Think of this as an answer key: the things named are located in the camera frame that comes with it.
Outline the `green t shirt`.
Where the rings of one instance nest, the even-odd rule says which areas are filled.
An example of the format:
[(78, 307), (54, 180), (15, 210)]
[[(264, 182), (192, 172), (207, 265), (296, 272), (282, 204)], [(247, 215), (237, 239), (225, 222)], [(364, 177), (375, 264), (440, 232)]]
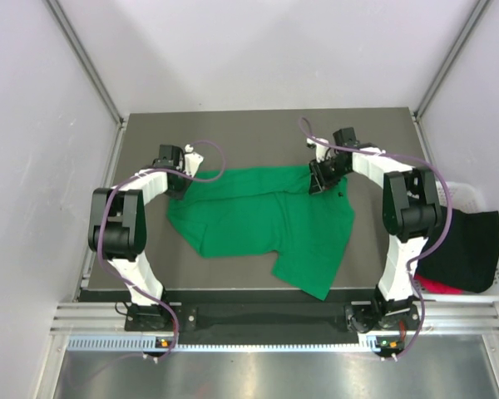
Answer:
[(348, 181), (312, 195), (306, 165), (200, 172), (166, 216), (203, 258), (275, 252), (272, 274), (313, 297), (328, 296), (355, 219)]

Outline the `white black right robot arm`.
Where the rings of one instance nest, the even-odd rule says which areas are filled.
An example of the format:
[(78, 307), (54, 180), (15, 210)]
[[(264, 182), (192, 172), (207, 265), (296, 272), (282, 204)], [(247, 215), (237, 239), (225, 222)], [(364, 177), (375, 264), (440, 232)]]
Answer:
[(307, 135), (315, 150), (309, 163), (309, 192), (319, 194), (356, 173), (383, 191), (382, 220), (389, 242), (383, 276), (369, 303), (345, 308), (359, 333), (389, 329), (416, 314), (413, 279), (418, 257), (442, 220), (436, 178), (429, 166), (414, 167), (371, 144), (360, 143), (352, 127), (333, 133), (334, 142)]

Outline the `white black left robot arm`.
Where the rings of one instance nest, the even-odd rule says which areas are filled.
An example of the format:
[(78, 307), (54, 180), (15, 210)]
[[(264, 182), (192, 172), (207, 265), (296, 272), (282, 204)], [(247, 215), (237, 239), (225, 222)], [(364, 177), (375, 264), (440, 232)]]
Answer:
[(126, 329), (151, 331), (172, 324), (172, 311), (163, 304), (164, 286), (146, 257), (146, 205), (159, 195), (182, 199), (203, 157), (192, 145), (161, 145), (151, 165), (91, 197), (88, 245), (100, 265), (129, 290)]

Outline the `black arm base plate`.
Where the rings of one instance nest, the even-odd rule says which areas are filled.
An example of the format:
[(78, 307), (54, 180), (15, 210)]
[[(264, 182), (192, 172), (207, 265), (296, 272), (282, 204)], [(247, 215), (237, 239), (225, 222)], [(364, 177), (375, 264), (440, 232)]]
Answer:
[(417, 310), (380, 316), (369, 303), (178, 303), (171, 306), (182, 333), (212, 328), (317, 327), (333, 332), (417, 326)]

